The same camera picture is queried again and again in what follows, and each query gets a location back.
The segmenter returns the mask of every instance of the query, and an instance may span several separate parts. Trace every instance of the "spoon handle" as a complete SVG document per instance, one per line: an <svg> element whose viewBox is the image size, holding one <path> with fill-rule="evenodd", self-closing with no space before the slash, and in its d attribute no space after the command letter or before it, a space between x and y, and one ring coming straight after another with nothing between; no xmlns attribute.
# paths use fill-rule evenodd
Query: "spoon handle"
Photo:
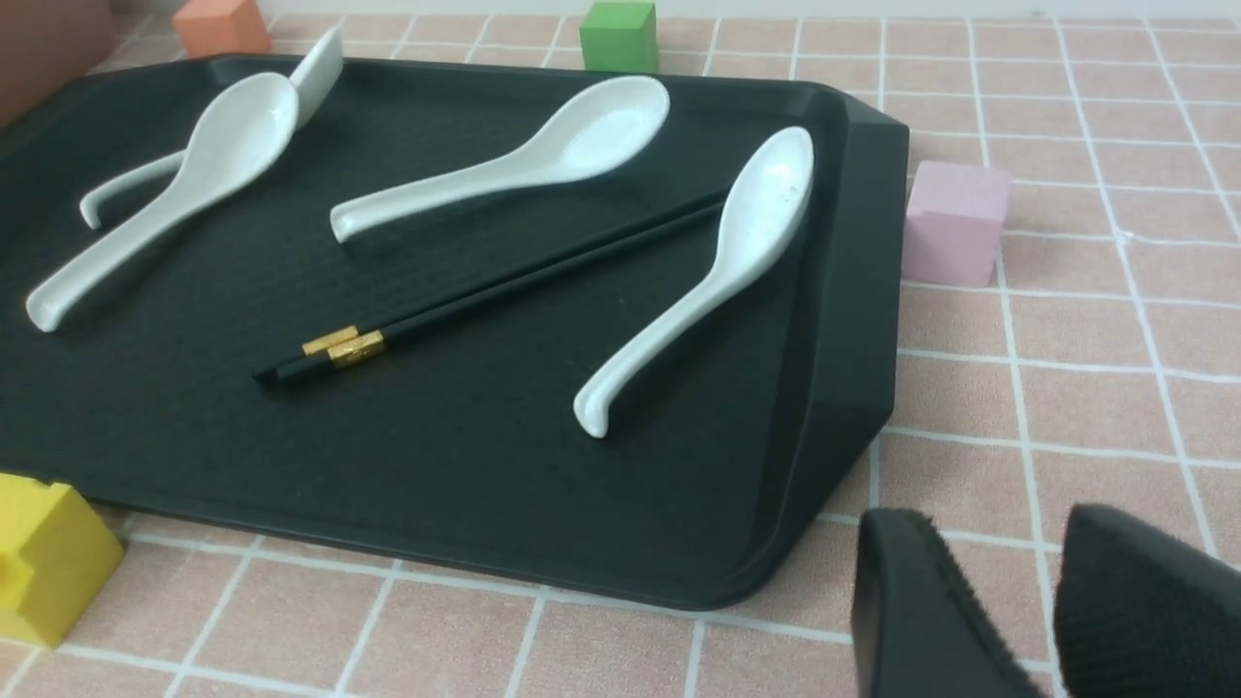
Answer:
<svg viewBox="0 0 1241 698"><path fill-rule="evenodd" d="M509 164L508 156L431 179L402 184L338 204L331 209L331 230L344 242L364 230L431 209L494 194L508 189L534 186Z"/></svg>
<svg viewBox="0 0 1241 698"><path fill-rule="evenodd" d="M82 197L82 202L78 204L78 210L82 211L82 219L86 220L86 225L91 226L93 230L99 229L99 204L112 199L117 194L138 186L139 184L145 184L153 179L159 179L161 176L172 176L176 170L181 169L181 161L185 160L185 150L179 150L171 155L164 155L159 160L154 160L134 168L128 173L117 175L108 181L96 186L91 191L86 193Z"/></svg>
<svg viewBox="0 0 1241 698"><path fill-rule="evenodd" d="M719 283L715 274L707 273L706 278L680 301L613 354L573 397L573 414L582 428L594 438L603 438L608 432L608 409L612 406L612 400L624 389L629 379L735 292L733 287Z"/></svg>
<svg viewBox="0 0 1241 698"><path fill-rule="evenodd" d="M65 313L113 270L201 207L165 195L155 199L38 284L26 298L30 319L43 332L56 330Z"/></svg>

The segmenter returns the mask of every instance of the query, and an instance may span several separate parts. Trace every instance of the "pink foam block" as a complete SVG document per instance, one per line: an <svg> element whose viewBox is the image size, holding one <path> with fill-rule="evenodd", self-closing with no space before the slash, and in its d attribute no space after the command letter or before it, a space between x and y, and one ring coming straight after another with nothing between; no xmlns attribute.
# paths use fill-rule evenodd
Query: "pink foam block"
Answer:
<svg viewBox="0 0 1241 698"><path fill-rule="evenodd" d="M987 286L1000 250L1013 175L923 161L905 212L901 274L912 281Z"/></svg>

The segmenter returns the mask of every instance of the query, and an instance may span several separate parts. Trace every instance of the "green foam block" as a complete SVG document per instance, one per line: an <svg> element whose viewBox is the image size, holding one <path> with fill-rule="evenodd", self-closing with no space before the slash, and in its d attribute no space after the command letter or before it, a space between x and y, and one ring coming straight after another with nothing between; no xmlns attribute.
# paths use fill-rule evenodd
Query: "green foam block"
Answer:
<svg viewBox="0 0 1241 698"><path fill-rule="evenodd" d="M659 72L654 2L596 2L582 20L578 35L582 62L588 71Z"/></svg>

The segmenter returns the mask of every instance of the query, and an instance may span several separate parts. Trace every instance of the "yellow foam block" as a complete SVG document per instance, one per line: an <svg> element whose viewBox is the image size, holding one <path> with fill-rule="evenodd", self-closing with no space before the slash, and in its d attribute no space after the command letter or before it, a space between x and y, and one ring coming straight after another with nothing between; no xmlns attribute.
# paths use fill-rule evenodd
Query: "yellow foam block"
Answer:
<svg viewBox="0 0 1241 698"><path fill-rule="evenodd" d="M0 473L0 637L60 645L122 554L72 487Z"/></svg>

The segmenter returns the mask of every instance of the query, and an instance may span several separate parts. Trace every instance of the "white ceramic spoon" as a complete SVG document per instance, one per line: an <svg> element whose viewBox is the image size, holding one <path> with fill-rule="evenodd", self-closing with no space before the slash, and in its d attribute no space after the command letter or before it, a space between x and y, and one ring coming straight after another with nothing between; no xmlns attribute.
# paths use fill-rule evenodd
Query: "white ceramic spoon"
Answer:
<svg viewBox="0 0 1241 698"><path fill-rule="evenodd" d="M319 42L314 45L314 48L298 63L293 75L289 76L289 81L298 91L298 102L302 104L298 109L298 128L305 125L310 120L310 117L319 111L319 106L323 104L328 93L331 92L331 87L336 84L336 78L340 77L344 63L345 56L340 45L340 30L338 29L329 30L328 34L323 35ZM159 160L146 163L128 173L114 176L88 191L82 197L82 202L78 204L78 210L82 212L86 225L98 230L99 206L103 201L139 184L145 184L153 179L175 173L181 166L181 160L184 159L185 150L165 155Z"/></svg>
<svg viewBox="0 0 1241 698"><path fill-rule="evenodd" d="M573 96L516 150L340 204L331 210L331 230L344 242L364 230L453 201L602 175L650 143L668 117L669 103L668 89L650 77L599 82Z"/></svg>
<svg viewBox="0 0 1241 698"><path fill-rule="evenodd" d="M776 133L755 152L724 204L711 271L613 354L573 397L573 414L587 433L603 438L612 400L629 379L779 260L805 212L813 170L814 143L799 127Z"/></svg>
<svg viewBox="0 0 1241 698"><path fill-rule="evenodd" d="M298 92L282 75L259 73L221 92L194 127L185 163L168 189L31 292L30 319L53 332L74 303L145 245L263 174L288 145L297 120Z"/></svg>

